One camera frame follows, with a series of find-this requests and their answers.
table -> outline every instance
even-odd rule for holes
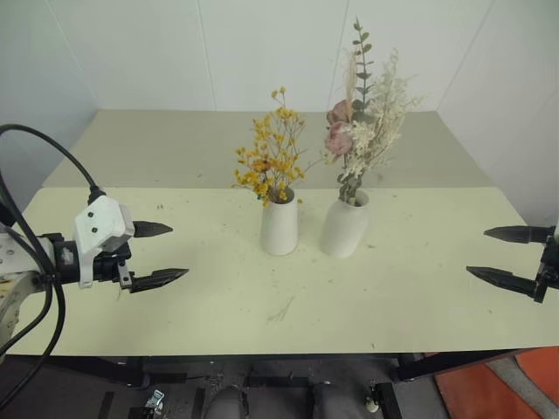
[[[323,116],[309,115],[306,140],[323,135]],[[522,220],[435,113],[411,114],[394,163],[365,179],[375,187],[371,227],[342,261],[317,246],[336,198],[334,189],[319,189],[334,186],[331,168],[298,186],[297,250],[274,258],[259,249],[259,203],[223,189],[234,168],[229,148],[242,145],[247,120],[245,113],[98,113],[75,155],[99,184],[116,187],[107,192],[134,219],[175,228],[132,240],[131,268],[191,272],[156,292],[120,297],[116,285],[67,286],[70,314],[55,354],[393,354],[559,344],[557,293],[538,305],[465,271],[488,265],[533,278],[542,247],[482,235]],[[320,147],[316,141],[309,153]],[[25,211],[36,231],[71,235],[85,205],[86,189],[74,188],[82,184],[67,162],[55,170]],[[58,214],[49,219],[45,208],[53,204]],[[21,324],[40,300],[24,303]],[[52,325],[50,316],[12,353],[38,354]]]
[[[66,287],[59,355],[351,354],[538,347],[559,343],[556,292],[542,305],[492,287],[467,264],[531,278],[539,244],[506,244],[483,230],[521,219],[494,188],[370,190],[371,227],[345,260],[317,240],[332,189],[302,189],[300,242],[277,258],[258,245],[259,202],[237,189],[107,189],[134,219],[175,231],[133,239],[138,275],[190,272],[155,292],[119,297],[117,285]],[[37,231],[71,234],[86,190],[48,188],[25,215]],[[45,208],[62,203],[56,216]],[[42,296],[25,301],[22,324]],[[36,354],[54,316],[14,348]]]

white dried flower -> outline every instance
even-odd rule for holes
[[[347,128],[353,139],[353,147],[347,154],[344,178],[359,177],[366,170],[385,161],[386,152],[400,134],[404,116],[421,100],[408,99],[408,79],[397,76],[397,50],[392,50],[383,73],[373,80],[370,103],[365,114],[369,121],[354,121]]]

white wall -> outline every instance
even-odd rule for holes
[[[438,112],[529,223],[558,202],[559,2],[496,0]]]
[[[0,2],[0,124],[30,125],[70,147],[96,105],[47,2]],[[0,168],[20,207],[61,156],[27,134],[0,140]]]
[[[438,106],[492,0],[45,0],[106,109],[324,112],[356,16]]]
[[[557,212],[556,0],[18,0],[0,3],[0,122],[71,146],[97,107],[324,112],[358,16],[395,46],[477,163],[531,222]],[[0,162],[26,203],[59,157],[12,135]]]

dried flower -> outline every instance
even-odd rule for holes
[[[345,155],[352,146],[351,134],[349,129],[351,126],[346,122],[336,122],[328,131],[328,136],[324,141],[326,148],[333,155]]]
[[[326,119],[330,125],[336,122],[350,122],[351,119],[348,116],[348,106],[346,100],[341,100],[334,105],[334,108],[326,114]]]
[[[408,79],[397,76],[397,50],[390,54],[383,73],[368,83],[372,77],[368,65],[372,62],[367,61],[365,55],[371,44],[364,41],[369,33],[362,31],[358,20],[354,29],[358,39],[353,41],[356,50],[348,59],[346,99],[338,102],[327,114],[331,127],[326,148],[335,155],[334,161],[343,155],[343,172],[338,181],[342,184],[340,199],[346,203],[355,200],[363,174],[385,162],[386,152],[399,136],[404,116],[421,100],[407,97]],[[358,80],[362,81],[360,86],[356,85]],[[355,92],[361,94],[359,99],[354,99]]]
[[[286,88],[272,92],[272,97],[280,106],[261,120],[252,120],[254,139],[252,150],[244,147],[235,152],[238,162],[247,170],[235,170],[236,185],[252,190],[264,205],[269,202],[284,203],[288,198],[289,185],[305,177],[306,170],[295,166],[302,154],[297,147],[297,139],[305,126],[303,120],[285,102]]]

white vase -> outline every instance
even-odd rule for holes
[[[338,199],[328,210],[322,227],[321,249],[330,256],[350,256],[369,226],[369,197],[362,190],[357,190],[355,202],[358,206]]]
[[[260,245],[274,256],[291,253],[297,246],[297,200],[287,189],[287,203],[268,203],[262,210]]]

